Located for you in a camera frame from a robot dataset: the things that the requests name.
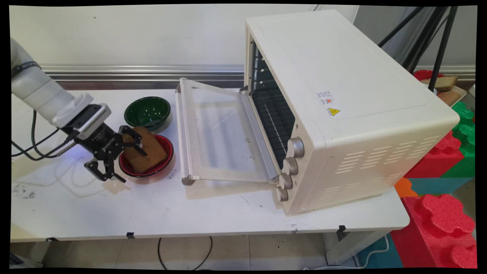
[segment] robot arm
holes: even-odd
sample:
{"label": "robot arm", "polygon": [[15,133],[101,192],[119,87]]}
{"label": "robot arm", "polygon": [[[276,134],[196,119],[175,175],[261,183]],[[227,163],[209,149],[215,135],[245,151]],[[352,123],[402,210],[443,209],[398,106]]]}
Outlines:
{"label": "robot arm", "polygon": [[[44,119],[59,128],[75,143],[80,144],[94,156],[85,167],[98,179],[117,178],[114,161],[124,147],[132,146],[140,154],[147,155],[140,147],[141,137],[128,126],[114,132],[104,121],[111,114],[102,104],[90,104],[93,97],[82,94],[75,98],[45,74],[30,55],[10,38],[10,68],[12,93],[37,111]],[[133,143],[123,143],[122,134],[129,134]],[[98,170],[98,161],[103,161],[105,173]]]}

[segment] red foam block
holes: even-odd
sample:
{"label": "red foam block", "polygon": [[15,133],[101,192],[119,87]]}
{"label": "red foam block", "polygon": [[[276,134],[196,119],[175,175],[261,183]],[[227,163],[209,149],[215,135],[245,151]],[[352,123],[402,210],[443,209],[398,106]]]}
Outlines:
{"label": "red foam block", "polygon": [[460,152],[459,139],[453,137],[453,131],[443,137],[404,178],[439,178],[450,168],[461,161],[464,156]]}
{"label": "red foam block", "polygon": [[448,194],[401,200],[411,221],[391,236],[404,267],[477,268],[475,223],[459,200]]}

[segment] floor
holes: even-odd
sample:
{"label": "floor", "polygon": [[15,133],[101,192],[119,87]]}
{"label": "floor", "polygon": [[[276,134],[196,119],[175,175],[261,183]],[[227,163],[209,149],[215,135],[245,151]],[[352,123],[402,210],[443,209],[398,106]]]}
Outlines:
{"label": "floor", "polygon": [[[162,269],[158,239],[51,242],[44,267]],[[189,270],[203,261],[209,237],[163,238],[161,257],[171,270]],[[215,236],[199,269],[301,270],[326,266],[322,234]],[[350,259],[343,266],[356,266]]]}
{"label": "floor", "polygon": [[[459,199],[463,204],[463,212],[477,223],[475,213],[475,178],[457,189],[452,196]],[[477,240],[477,227],[472,232],[472,236]]]}

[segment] warning label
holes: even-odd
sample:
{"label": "warning label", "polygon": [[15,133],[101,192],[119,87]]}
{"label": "warning label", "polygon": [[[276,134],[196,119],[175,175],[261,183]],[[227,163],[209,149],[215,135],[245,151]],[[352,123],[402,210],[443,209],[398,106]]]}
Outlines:
{"label": "warning label", "polygon": [[338,112],[340,112],[338,109],[341,109],[340,105],[337,104],[335,98],[333,98],[329,91],[316,92],[316,95],[330,116],[335,116]]}
{"label": "warning label", "polygon": [[337,114],[338,112],[340,112],[339,109],[334,109],[334,108],[328,108],[328,111],[330,112],[330,114],[332,116],[335,116],[335,114]]}

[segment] red bowl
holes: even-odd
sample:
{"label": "red bowl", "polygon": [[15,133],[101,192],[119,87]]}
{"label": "red bowl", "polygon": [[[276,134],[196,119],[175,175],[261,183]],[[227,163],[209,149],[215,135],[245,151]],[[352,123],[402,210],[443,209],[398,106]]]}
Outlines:
{"label": "red bowl", "polygon": [[120,166],[120,169],[122,170],[123,173],[131,177],[148,177],[163,170],[169,164],[169,162],[171,162],[172,156],[174,155],[174,148],[172,146],[171,141],[169,141],[169,139],[167,139],[166,137],[157,134],[154,134],[154,137],[159,142],[159,144],[161,144],[164,150],[168,153],[168,157],[165,160],[162,160],[159,163],[157,163],[155,166],[147,169],[144,173],[137,174],[133,171],[133,167],[130,164],[130,162],[127,160],[127,158],[125,158],[124,156],[125,152],[122,152],[122,154],[118,158],[118,165]]}
{"label": "red bowl", "polygon": [[[414,77],[416,77],[418,81],[430,79],[432,75],[433,75],[433,71],[427,69],[418,70],[414,73]],[[438,77],[443,77],[443,76],[444,76],[443,74],[438,73]]]}

